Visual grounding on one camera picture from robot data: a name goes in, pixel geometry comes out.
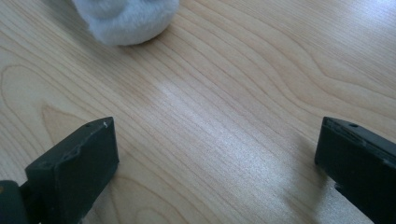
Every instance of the white cloth ball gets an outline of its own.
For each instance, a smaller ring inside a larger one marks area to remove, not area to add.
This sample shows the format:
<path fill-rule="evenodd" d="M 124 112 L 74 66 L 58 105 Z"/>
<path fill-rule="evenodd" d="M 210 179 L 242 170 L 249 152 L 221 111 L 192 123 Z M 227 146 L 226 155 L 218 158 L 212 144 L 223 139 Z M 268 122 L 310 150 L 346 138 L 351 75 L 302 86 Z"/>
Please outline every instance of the white cloth ball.
<path fill-rule="evenodd" d="M 93 36 L 109 45 L 140 44 L 171 22 L 178 0 L 73 0 Z"/>

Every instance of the table surface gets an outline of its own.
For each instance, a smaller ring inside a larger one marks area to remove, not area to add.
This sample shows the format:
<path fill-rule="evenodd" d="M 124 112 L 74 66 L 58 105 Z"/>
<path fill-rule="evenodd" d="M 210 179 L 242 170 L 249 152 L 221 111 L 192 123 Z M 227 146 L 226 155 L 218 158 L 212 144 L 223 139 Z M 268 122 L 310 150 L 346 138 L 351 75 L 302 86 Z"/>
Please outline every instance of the table surface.
<path fill-rule="evenodd" d="M 0 2 L 0 178 L 112 116 L 84 223 L 370 223 L 313 162 L 324 116 L 396 140 L 396 2 L 181 0 L 106 47 L 70 0 Z"/>

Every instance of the black clamp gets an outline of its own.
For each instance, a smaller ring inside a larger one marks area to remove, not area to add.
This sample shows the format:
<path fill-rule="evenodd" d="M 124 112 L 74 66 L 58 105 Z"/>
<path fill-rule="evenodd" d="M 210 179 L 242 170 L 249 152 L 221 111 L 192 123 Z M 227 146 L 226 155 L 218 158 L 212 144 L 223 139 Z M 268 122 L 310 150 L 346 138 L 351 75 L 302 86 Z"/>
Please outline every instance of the black clamp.
<path fill-rule="evenodd" d="M 361 126 L 324 118 L 315 163 L 374 223 L 396 223 L 396 145 Z"/>
<path fill-rule="evenodd" d="M 79 223 L 119 164 L 113 118 L 87 123 L 25 169 L 0 181 L 0 224 Z"/>

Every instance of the black plastic piece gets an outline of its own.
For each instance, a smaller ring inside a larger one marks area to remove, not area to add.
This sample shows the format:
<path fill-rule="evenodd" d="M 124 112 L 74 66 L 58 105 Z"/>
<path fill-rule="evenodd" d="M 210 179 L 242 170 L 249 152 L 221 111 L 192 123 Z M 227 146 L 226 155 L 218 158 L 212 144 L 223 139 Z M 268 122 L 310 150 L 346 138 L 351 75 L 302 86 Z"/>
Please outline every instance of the black plastic piece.
<path fill-rule="evenodd" d="M 396 223 L 396 145 L 361 126 L 324 118 L 315 163 L 374 223 Z"/>
<path fill-rule="evenodd" d="M 3 200 L 0 194 L 0 218 L 8 218 L 0 219 L 0 224 L 79 223 L 116 172 L 118 163 L 113 118 L 85 124 L 25 169 L 28 181 L 8 195 L 17 203 L 14 213 L 4 208 L 10 200 Z M 10 219 L 20 214 L 24 214 L 24 220 Z"/>
<path fill-rule="evenodd" d="M 0 223 L 28 224 L 23 199 L 18 184 L 14 181 L 0 181 Z"/>

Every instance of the wooden table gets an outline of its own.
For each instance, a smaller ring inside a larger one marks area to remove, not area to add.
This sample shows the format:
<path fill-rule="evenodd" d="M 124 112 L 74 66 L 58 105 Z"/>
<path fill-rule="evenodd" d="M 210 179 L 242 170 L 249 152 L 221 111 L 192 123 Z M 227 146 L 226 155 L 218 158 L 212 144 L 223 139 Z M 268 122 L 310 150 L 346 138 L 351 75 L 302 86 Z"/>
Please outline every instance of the wooden table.
<path fill-rule="evenodd" d="M 313 163 L 324 116 L 396 141 L 396 2 L 181 0 L 135 47 L 69 0 L 0 2 L 0 178 L 114 117 L 84 223 L 370 223 Z"/>

